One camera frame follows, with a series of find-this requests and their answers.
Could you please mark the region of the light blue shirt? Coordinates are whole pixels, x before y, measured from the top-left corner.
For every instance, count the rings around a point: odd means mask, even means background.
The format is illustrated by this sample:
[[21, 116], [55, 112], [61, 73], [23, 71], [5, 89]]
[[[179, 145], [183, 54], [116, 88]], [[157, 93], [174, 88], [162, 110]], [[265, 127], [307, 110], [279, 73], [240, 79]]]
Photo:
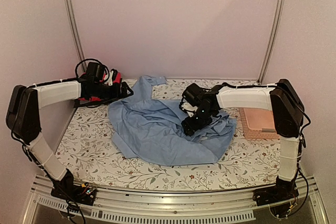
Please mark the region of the light blue shirt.
[[141, 76], [132, 96], [109, 105], [115, 146], [126, 158], [139, 157], [162, 166], [218, 162], [232, 141], [236, 119], [221, 112], [218, 122], [187, 136], [179, 101], [152, 98], [153, 86], [161, 84], [166, 84], [164, 77]]

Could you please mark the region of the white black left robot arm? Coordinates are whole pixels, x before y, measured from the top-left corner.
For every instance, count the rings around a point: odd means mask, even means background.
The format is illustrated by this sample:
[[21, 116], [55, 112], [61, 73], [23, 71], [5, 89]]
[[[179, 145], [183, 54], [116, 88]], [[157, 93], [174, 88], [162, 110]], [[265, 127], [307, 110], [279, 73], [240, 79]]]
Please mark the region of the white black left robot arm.
[[128, 98], [133, 90], [116, 69], [98, 59], [80, 61], [74, 77], [13, 87], [6, 125], [29, 159], [37, 164], [67, 200], [78, 195], [73, 174], [56, 157], [55, 144], [44, 131], [47, 112], [72, 102], [75, 108], [99, 107]]

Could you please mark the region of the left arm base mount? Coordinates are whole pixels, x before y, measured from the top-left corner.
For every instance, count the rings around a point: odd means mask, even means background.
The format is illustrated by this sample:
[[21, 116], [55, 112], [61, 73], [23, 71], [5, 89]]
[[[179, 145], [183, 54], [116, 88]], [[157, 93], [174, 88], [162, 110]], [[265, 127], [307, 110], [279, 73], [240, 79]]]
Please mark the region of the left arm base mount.
[[59, 181], [53, 182], [51, 195], [63, 200], [71, 200], [88, 206], [93, 206], [96, 198], [97, 189], [88, 183], [81, 185], [73, 184], [73, 182], [62, 184]]

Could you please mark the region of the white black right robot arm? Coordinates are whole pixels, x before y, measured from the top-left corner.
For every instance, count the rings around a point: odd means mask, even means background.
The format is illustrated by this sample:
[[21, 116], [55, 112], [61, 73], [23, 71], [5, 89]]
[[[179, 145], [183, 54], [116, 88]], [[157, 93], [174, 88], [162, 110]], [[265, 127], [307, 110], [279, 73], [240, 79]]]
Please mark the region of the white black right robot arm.
[[183, 91], [179, 107], [187, 114], [182, 127], [188, 136], [209, 126], [221, 110], [231, 108], [244, 110], [254, 130], [274, 130], [280, 137], [280, 166], [271, 196], [282, 201], [291, 194], [306, 147], [303, 130], [311, 120], [289, 80], [245, 86], [224, 82], [212, 88], [192, 83]]

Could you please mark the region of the red t-shirt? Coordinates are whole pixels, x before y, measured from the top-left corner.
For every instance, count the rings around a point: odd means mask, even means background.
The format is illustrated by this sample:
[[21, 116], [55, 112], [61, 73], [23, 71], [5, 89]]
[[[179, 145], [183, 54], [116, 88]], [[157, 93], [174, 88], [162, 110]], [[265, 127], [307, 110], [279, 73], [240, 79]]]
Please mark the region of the red t-shirt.
[[89, 71], [87, 70], [87, 72], [85, 72], [84, 74], [80, 76], [78, 80], [80, 83], [81, 83], [81, 77], [91, 77], [96, 82], [100, 81], [102, 83], [112, 85], [112, 82], [113, 80], [116, 79], [116, 77], [121, 77], [121, 73], [119, 73], [115, 69], [112, 69], [112, 71], [110, 72], [110, 75], [106, 77], [104, 73], [98, 73], [98, 74], [89, 73]]

